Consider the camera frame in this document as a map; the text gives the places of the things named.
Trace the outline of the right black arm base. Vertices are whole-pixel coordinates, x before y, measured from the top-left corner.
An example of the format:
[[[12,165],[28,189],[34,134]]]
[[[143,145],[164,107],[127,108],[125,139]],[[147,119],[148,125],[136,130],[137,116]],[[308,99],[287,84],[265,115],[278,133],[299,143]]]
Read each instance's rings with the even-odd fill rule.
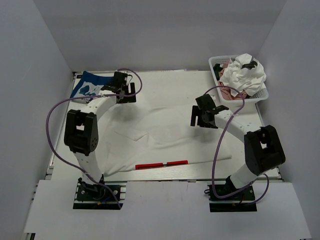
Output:
[[[256,199],[252,186],[243,192],[224,199],[217,198],[212,189],[212,185],[208,185],[207,189],[204,190],[204,194],[209,199],[211,213],[250,213],[257,211],[256,203],[251,204]]]

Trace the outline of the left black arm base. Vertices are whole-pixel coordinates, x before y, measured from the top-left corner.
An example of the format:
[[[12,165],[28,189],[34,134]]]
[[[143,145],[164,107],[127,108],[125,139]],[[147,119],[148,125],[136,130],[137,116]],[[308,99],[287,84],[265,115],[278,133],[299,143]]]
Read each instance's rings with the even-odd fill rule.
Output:
[[[97,184],[89,184],[79,178],[75,191],[74,210],[120,210],[125,199],[125,186],[107,185],[110,190]]]

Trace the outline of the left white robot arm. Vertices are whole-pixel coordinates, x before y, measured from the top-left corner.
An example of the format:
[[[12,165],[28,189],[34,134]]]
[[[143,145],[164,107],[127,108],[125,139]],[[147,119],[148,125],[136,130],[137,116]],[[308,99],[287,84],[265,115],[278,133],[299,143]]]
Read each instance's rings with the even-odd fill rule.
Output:
[[[129,76],[116,71],[96,98],[79,110],[71,109],[67,113],[64,144],[76,157],[82,171],[82,181],[90,184],[88,193],[96,200],[103,198],[106,193],[106,187],[100,184],[103,174],[95,153],[99,143],[98,121],[114,105],[137,101],[135,84],[128,83]]]

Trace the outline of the pink t shirt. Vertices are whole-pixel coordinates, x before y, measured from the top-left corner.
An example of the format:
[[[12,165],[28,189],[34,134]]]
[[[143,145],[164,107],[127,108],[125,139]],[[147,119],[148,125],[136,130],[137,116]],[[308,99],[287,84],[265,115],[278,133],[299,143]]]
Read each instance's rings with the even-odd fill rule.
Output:
[[[246,71],[240,69],[240,65],[228,60],[221,64],[223,68],[223,75],[218,80],[218,85],[223,86],[220,88],[222,96],[226,100],[241,100],[243,96],[245,99],[249,98],[246,92],[246,84],[248,80],[244,75]]]

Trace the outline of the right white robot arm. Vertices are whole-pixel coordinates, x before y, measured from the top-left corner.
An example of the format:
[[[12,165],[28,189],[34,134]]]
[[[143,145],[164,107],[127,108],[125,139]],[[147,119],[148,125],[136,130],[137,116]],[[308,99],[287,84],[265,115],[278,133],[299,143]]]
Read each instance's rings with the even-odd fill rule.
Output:
[[[256,126],[242,123],[236,114],[225,105],[216,105],[212,97],[205,93],[195,99],[190,125],[203,128],[222,129],[216,149],[219,150],[223,137],[229,132],[244,144],[245,163],[235,173],[228,176],[222,194],[215,185],[211,193],[218,199],[238,199],[259,176],[282,165],[286,157],[277,133],[271,126]]]

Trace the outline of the white red print t shirt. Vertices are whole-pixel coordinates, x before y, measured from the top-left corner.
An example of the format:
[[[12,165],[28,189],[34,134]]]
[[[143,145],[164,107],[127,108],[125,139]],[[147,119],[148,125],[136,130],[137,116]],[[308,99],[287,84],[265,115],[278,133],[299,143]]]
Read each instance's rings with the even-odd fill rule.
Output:
[[[137,165],[213,161],[221,129],[191,126],[192,106],[120,104],[99,120],[97,163],[105,176]]]

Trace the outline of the white black print t shirt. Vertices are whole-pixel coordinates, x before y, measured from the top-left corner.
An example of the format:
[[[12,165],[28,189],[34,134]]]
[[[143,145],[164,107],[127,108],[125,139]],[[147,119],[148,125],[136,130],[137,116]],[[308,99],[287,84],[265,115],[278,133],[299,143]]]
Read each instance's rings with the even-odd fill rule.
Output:
[[[245,92],[250,97],[266,88],[266,79],[263,65],[248,53],[230,59],[219,77],[224,86],[237,89],[240,93]]]

